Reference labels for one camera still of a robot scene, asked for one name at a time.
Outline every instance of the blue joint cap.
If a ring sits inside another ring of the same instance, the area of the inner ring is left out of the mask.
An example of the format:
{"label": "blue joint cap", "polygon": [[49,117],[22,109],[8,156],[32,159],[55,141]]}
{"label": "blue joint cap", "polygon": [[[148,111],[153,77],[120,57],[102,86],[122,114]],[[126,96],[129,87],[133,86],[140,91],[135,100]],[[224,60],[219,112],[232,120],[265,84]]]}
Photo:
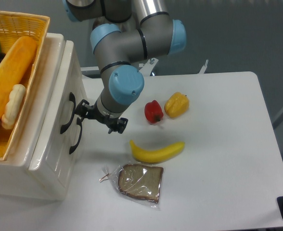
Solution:
{"label": "blue joint cap", "polygon": [[174,30],[168,54],[182,51],[186,46],[185,27],[180,20],[173,20]]}
{"label": "blue joint cap", "polygon": [[108,82],[114,100],[122,105],[130,105],[138,99],[145,85],[142,74],[131,65],[115,69]]}
{"label": "blue joint cap", "polygon": [[98,43],[107,35],[110,33],[113,33],[115,31],[119,31],[120,29],[115,24],[102,24],[98,27],[96,27],[91,35],[90,35],[90,43],[92,46],[92,52],[94,53],[95,47],[98,45]]}
{"label": "blue joint cap", "polygon": [[75,16],[72,14],[69,6],[68,6],[68,3],[66,2],[66,0],[63,0],[63,5],[64,5],[64,9],[66,11],[66,14],[68,15],[69,19],[72,21],[72,22],[79,22],[79,20],[77,18],[75,18]]}

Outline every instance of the bread loaf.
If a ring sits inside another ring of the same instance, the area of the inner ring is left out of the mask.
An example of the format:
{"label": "bread loaf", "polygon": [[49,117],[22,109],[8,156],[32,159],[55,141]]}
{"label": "bread loaf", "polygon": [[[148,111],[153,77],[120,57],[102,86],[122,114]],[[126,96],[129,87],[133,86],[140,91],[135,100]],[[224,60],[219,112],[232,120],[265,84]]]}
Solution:
{"label": "bread loaf", "polygon": [[119,191],[137,200],[158,203],[164,169],[140,164],[127,164],[118,177]]}

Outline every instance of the wicker basket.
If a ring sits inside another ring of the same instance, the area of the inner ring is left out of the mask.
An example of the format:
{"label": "wicker basket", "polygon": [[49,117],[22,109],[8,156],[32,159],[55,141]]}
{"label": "wicker basket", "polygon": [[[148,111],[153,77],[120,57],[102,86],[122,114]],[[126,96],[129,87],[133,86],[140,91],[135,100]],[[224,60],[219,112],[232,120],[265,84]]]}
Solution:
{"label": "wicker basket", "polygon": [[29,93],[35,78],[49,24],[50,18],[46,16],[0,11],[0,45],[2,52],[7,53],[21,36],[32,37],[38,45],[37,54],[21,81],[21,84],[26,87],[26,94],[14,129],[5,130],[0,128],[0,161],[6,160],[14,145],[18,143],[20,130],[23,128],[28,112]]}

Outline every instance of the yellow bell pepper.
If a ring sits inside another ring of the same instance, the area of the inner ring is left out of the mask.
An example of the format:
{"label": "yellow bell pepper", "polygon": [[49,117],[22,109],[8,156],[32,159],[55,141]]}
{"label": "yellow bell pepper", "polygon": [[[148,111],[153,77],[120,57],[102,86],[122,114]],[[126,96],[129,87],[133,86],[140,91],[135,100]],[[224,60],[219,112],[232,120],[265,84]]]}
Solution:
{"label": "yellow bell pepper", "polygon": [[170,118],[175,118],[185,113],[189,108],[190,101],[186,95],[176,92],[164,106],[166,114]]}

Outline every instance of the banana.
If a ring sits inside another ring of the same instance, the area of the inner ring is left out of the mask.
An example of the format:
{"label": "banana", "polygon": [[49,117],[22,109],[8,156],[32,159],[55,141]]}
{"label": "banana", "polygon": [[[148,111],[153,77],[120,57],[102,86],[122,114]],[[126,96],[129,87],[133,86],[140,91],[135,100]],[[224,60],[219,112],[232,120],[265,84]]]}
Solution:
{"label": "banana", "polygon": [[158,150],[148,151],[136,146],[133,140],[130,140],[129,143],[134,158],[146,163],[166,161],[179,154],[184,149],[185,145],[185,142],[176,142]]}

